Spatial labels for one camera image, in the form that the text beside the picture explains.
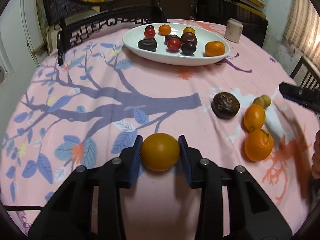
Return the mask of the person's hand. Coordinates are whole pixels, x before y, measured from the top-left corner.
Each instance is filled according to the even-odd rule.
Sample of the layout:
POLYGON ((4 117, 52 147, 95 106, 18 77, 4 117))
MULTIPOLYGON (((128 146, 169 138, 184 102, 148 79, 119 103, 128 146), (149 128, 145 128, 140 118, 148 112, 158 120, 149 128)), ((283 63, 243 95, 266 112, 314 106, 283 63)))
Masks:
POLYGON ((314 154, 312 156, 312 168, 311 173, 313 178, 319 179, 320 178, 320 131, 316 133, 316 140, 313 145, 314 154))

